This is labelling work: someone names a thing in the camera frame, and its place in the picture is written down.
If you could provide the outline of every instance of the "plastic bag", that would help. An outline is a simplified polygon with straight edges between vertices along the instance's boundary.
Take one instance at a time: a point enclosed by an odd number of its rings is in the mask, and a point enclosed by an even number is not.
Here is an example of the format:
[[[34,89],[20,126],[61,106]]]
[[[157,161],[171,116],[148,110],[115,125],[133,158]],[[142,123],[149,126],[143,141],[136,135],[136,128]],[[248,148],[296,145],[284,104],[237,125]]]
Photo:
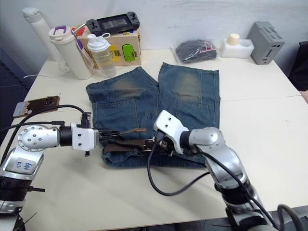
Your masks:
[[[182,64],[212,60],[217,56],[216,48],[209,40],[188,40],[172,50],[177,60]]]

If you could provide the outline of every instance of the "jeans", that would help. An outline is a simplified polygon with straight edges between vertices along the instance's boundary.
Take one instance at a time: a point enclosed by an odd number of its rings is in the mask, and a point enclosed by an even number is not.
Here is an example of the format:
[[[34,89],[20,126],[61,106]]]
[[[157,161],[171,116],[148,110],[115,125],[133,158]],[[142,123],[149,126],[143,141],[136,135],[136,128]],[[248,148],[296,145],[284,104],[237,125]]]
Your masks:
[[[219,73],[163,63],[158,82],[141,67],[120,76],[89,84],[87,93],[93,107],[93,126],[120,132],[146,128],[146,132],[123,135],[125,139],[151,139],[154,122],[162,110],[177,117],[189,130],[219,128]],[[148,153],[113,152],[103,154],[112,167],[145,167]],[[156,153],[153,166],[205,167],[200,155]]]

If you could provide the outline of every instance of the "white bottle cap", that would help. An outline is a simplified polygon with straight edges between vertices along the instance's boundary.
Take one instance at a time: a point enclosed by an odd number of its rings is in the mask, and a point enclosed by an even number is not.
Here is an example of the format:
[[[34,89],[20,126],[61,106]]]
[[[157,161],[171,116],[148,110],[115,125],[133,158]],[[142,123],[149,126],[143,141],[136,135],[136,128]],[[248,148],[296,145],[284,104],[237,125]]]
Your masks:
[[[110,47],[110,43],[106,40],[106,38],[109,37],[109,33],[105,33],[98,37],[96,37],[94,34],[88,35],[88,49],[93,52],[100,52],[106,50],[108,47]]]
[[[66,44],[75,39],[69,26],[56,26],[48,34],[50,41],[55,45]]]
[[[236,46],[239,43],[240,36],[238,34],[230,34],[228,39],[227,39],[227,44],[231,46]]]
[[[39,9],[34,8],[34,7],[23,8],[23,14],[24,14],[24,18],[29,23],[36,23],[43,19],[43,16],[40,13]]]

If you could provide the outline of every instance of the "yellow label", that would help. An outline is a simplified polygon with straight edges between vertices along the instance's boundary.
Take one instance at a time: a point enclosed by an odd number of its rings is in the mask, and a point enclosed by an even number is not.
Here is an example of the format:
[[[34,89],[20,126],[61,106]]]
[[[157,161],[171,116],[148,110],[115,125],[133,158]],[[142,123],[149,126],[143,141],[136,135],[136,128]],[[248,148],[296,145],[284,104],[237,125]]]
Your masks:
[[[109,47],[109,49],[111,50],[112,60],[114,62],[119,62],[120,61],[120,56],[121,56],[120,51],[116,48],[115,45],[111,45]]]

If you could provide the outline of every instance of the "white table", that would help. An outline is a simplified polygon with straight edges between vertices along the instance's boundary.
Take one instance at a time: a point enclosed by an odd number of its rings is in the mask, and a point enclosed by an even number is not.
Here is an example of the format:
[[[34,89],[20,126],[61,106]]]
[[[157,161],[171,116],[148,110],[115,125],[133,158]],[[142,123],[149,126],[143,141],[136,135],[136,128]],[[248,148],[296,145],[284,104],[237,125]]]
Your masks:
[[[142,67],[157,80],[162,62],[177,64],[170,50],[142,51]],[[267,210],[280,203],[308,205],[308,105],[286,76],[271,62],[223,59],[188,65],[220,74],[220,129],[227,144],[240,156],[252,184]],[[117,74],[135,66],[117,67]],[[73,74],[38,77],[26,100],[61,95],[60,104],[91,111],[85,87],[102,81],[94,71],[87,80]],[[59,75],[58,64],[47,60],[40,74]],[[30,121],[65,120],[79,123],[74,109],[35,116]],[[10,131],[3,142],[6,144]],[[113,169],[101,159],[101,146],[84,157],[70,147],[50,148],[32,183],[45,193],[26,196],[22,216],[28,230],[107,230],[189,220],[225,217],[221,195],[210,176],[186,192],[164,197],[155,192],[146,169]],[[153,168],[156,184],[164,191],[179,189],[202,170]]]

